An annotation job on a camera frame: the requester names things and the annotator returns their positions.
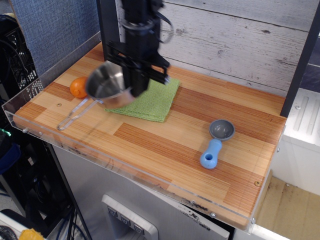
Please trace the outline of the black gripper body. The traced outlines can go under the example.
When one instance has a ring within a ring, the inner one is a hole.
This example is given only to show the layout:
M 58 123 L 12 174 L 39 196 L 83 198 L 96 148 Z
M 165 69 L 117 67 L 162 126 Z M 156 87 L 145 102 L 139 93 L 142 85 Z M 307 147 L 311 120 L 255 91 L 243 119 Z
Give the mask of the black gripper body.
M 125 42 L 109 41 L 106 59 L 112 63 L 140 70 L 149 79 L 161 84 L 169 83 L 170 66 L 158 53 L 161 41 L 159 23 L 123 23 Z

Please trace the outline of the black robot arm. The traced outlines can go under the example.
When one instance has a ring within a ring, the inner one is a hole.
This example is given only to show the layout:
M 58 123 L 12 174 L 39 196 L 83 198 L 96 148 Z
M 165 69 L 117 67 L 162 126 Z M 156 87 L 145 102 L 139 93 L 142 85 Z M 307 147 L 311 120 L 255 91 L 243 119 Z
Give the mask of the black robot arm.
M 170 63 L 158 52 L 161 40 L 161 21 L 173 28 L 172 23 L 159 12 L 164 6 L 161 0 L 123 0 L 124 42 L 109 40 L 106 59 L 122 67 L 124 85 L 133 97 L 147 90 L 149 81 L 166 84 Z

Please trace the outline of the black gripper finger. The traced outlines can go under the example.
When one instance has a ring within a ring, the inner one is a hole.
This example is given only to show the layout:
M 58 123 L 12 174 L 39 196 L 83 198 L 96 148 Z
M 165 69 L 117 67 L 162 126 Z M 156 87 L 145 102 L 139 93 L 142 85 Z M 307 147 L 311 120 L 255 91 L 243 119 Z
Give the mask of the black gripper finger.
M 141 69 L 130 69 L 130 85 L 132 87 L 131 94 L 137 98 L 148 89 L 149 77 L 147 73 Z

